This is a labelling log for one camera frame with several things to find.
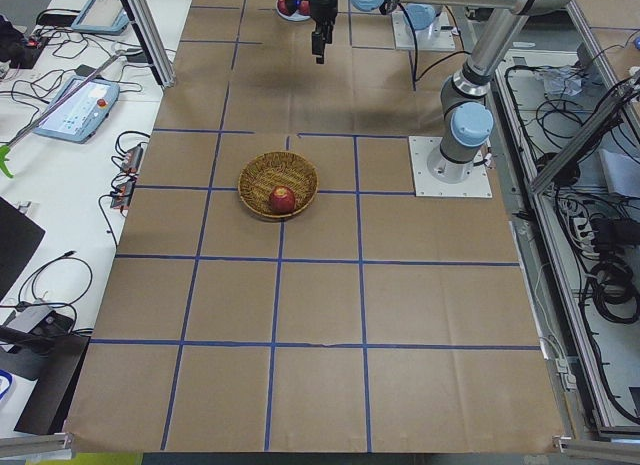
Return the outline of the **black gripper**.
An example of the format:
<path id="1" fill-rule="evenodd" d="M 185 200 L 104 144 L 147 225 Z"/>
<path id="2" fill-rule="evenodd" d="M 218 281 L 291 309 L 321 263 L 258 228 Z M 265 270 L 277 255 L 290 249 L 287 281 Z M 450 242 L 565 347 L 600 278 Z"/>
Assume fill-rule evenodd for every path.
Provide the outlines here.
<path id="1" fill-rule="evenodd" d="M 296 6 L 306 1 L 309 16 L 316 23 L 311 34 L 312 55 L 317 64 L 325 63 L 325 48 L 333 42 L 333 27 L 338 13 L 338 0 L 293 0 Z"/>

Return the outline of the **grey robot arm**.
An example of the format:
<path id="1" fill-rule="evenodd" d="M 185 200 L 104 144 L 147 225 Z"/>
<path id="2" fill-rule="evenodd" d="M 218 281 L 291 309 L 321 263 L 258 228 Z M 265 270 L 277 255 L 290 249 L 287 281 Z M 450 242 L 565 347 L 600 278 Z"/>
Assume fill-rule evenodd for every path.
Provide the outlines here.
<path id="1" fill-rule="evenodd" d="M 529 17 L 558 10 L 571 0 L 350 0 L 350 3 L 360 11 L 379 9 L 389 14 L 403 1 L 493 10 L 484 33 L 461 69 L 442 86 L 445 131 L 438 148 L 427 159 L 427 168 L 434 178 L 448 184 L 461 183 L 471 174 L 476 153 L 493 129 L 493 115 L 482 100 L 511 41 Z"/>
<path id="2" fill-rule="evenodd" d="M 409 33 L 415 34 L 418 38 L 431 38 L 440 34 L 442 5 L 409 3 L 405 6 L 405 11 L 405 27 Z"/>

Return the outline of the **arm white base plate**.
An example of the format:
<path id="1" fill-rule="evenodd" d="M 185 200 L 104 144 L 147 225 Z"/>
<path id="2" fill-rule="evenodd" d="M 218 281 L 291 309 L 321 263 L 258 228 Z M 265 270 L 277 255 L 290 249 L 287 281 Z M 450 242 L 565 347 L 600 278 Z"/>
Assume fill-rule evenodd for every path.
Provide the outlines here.
<path id="1" fill-rule="evenodd" d="M 493 197 L 481 150 L 467 164 L 448 161 L 441 137 L 409 136 L 414 193 L 419 198 L 491 199 Z"/>
<path id="2" fill-rule="evenodd" d="M 398 50 L 413 50 L 414 41 L 411 29 L 405 24 L 401 11 L 392 14 L 395 48 Z M 449 14 L 442 11 L 435 21 L 426 29 L 416 32 L 419 51 L 453 52 L 456 49 L 452 34 L 453 25 Z"/>

